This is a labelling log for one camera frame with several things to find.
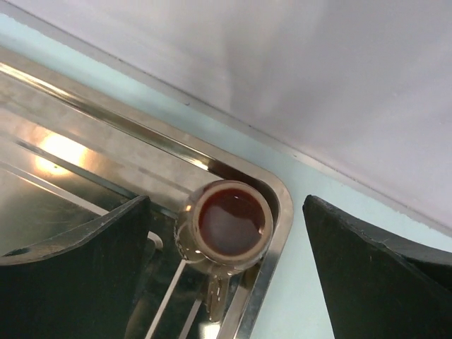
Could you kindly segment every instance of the white wall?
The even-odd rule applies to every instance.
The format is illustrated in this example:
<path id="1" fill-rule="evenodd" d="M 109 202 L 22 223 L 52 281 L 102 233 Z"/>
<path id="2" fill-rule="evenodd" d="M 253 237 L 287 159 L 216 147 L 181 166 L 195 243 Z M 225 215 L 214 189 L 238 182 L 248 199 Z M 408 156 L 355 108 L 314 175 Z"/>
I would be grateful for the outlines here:
<path id="1" fill-rule="evenodd" d="M 452 229 L 452 3 L 10 2 Z"/>

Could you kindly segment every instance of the cup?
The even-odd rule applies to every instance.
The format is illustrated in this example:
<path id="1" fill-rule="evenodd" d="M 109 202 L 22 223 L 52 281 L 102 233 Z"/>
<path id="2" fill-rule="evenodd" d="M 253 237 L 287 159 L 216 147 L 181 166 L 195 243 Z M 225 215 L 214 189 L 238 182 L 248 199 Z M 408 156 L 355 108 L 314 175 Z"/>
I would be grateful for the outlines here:
<path id="1" fill-rule="evenodd" d="M 243 182 L 212 182 L 187 198 L 174 238 L 182 258 L 209 276 L 206 306 L 210 321 L 223 316 L 230 277 L 256 264 L 272 235 L 267 201 Z"/>

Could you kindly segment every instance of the tea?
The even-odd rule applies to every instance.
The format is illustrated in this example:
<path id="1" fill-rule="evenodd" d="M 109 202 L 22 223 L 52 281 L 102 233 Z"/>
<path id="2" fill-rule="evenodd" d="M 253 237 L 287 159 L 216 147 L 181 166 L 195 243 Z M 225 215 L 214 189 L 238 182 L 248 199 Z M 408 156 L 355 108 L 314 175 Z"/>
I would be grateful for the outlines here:
<path id="1" fill-rule="evenodd" d="M 225 189 L 204 203 L 199 229 L 212 250 L 238 256 L 256 246 L 264 223 L 261 204 L 251 194 L 240 189 Z"/>

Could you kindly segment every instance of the shiny metal surface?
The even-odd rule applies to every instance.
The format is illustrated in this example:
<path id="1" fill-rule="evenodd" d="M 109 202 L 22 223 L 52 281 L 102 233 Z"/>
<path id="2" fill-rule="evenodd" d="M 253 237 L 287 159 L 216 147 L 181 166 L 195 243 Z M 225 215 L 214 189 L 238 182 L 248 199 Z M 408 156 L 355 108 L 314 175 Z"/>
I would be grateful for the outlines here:
<path id="1" fill-rule="evenodd" d="M 132 320 L 142 326 L 146 319 L 146 338 L 161 338 L 175 323 L 179 338 L 248 338 L 292 224 L 283 183 L 13 52 L 0 49 L 0 56 L 0 254 L 70 229 L 80 223 L 76 218 L 89 220 L 137 194 L 149 195 L 152 231 L 163 242 L 162 265 L 149 283 L 160 283 L 152 277 L 169 280 L 143 296 Z M 218 179 L 258 189 L 272 211 L 275 232 L 259 265 L 234 277 L 225 317 L 211 324 L 200 307 L 202 281 L 195 284 L 198 277 L 174 255 L 172 226 L 186 197 Z"/>

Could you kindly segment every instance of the metal tray rim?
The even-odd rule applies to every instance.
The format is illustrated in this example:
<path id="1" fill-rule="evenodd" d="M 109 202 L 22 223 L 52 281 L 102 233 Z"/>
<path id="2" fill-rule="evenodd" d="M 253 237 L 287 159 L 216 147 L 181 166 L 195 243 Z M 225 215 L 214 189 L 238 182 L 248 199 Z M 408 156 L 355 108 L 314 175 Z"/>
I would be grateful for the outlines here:
<path id="1" fill-rule="evenodd" d="M 245 178 L 254 178 L 273 192 L 278 205 L 278 217 L 275 221 L 275 232 L 270 248 L 263 258 L 256 281 L 245 304 L 243 305 L 243 302 L 239 300 L 233 300 L 222 323 L 222 327 L 233 328 L 235 338 L 249 338 L 292 226 L 292 199 L 283 182 L 269 171 L 4 47 L 0 47 L 0 55 L 0 71 L 2 73 L 203 170 L 221 177 L 225 177 L 224 173 L 235 170 L 237 172 L 235 174 L 244 175 Z"/>

